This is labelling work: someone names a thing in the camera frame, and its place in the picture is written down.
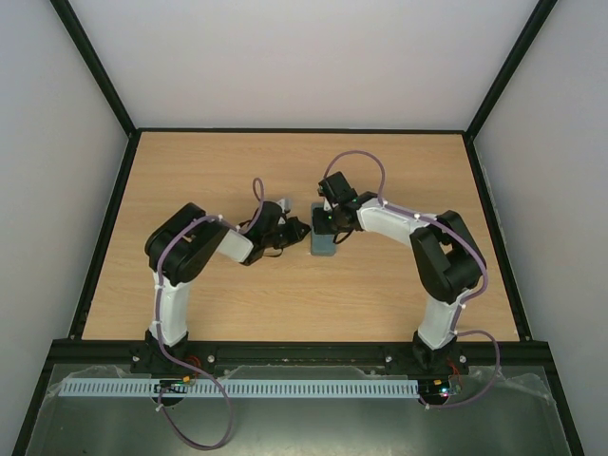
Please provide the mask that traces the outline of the blue-grey glasses case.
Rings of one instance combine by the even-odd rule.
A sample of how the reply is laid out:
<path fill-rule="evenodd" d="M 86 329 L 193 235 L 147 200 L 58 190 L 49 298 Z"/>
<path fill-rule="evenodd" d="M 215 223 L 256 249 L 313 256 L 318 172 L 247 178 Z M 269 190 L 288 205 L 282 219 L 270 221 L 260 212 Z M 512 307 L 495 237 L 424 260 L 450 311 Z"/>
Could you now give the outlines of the blue-grey glasses case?
<path fill-rule="evenodd" d="M 315 257 L 333 257 L 336 254 L 333 235 L 321 233 L 321 219 L 326 214 L 326 207 L 326 202 L 311 205 L 311 255 Z"/>

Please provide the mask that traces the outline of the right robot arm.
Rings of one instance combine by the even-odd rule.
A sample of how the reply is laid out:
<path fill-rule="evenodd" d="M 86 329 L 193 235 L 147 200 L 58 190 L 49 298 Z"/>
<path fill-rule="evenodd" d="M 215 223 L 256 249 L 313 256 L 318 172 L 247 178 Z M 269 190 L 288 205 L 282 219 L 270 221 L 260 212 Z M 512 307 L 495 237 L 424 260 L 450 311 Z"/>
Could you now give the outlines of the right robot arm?
<path fill-rule="evenodd" d="M 457 340 L 457 321 L 469 299 L 483 291 L 485 259 L 460 214 L 423 214 L 388 202 L 373 192 L 359 194 L 341 172 L 318 183 L 323 204 L 313 209 L 313 232 L 367 232 L 408 246 L 427 292 L 422 323 L 412 339 L 418 369 L 440 369 Z"/>

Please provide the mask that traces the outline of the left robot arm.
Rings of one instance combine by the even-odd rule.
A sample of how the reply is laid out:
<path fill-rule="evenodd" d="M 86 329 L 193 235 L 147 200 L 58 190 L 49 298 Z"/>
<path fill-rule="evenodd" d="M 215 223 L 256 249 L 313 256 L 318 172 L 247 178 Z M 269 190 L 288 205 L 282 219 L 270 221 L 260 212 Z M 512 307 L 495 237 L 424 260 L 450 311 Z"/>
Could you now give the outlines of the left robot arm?
<path fill-rule="evenodd" d="M 189 202 L 148 238 L 144 252 L 155 282 L 153 320 L 136 371 L 186 372 L 187 308 L 194 280 L 215 254 L 251 266 L 269 250 L 281 254 L 305 239 L 309 224 L 290 215 L 287 199 L 264 201 L 253 217 L 232 225 Z"/>

